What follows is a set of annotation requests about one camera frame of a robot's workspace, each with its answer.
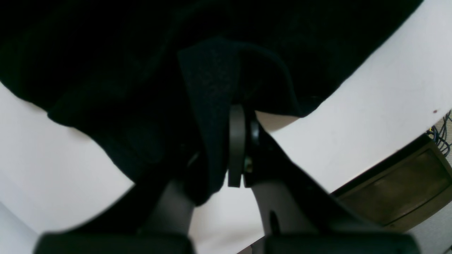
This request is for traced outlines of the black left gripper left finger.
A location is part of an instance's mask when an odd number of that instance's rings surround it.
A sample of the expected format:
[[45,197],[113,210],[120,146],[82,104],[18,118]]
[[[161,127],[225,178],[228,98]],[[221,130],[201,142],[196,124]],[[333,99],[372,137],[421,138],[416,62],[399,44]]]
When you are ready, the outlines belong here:
[[195,254],[188,237],[195,204],[183,177],[202,153],[169,158],[88,222],[42,235],[35,254]]

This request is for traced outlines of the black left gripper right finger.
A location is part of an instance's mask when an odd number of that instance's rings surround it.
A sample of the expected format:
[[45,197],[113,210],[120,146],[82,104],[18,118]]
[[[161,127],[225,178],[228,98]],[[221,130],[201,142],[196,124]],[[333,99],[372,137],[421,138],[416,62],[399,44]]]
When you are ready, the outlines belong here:
[[243,254],[418,254],[407,234],[361,219],[295,165],[241,105],[229,113],[228,186],[254,194],[264,236]]

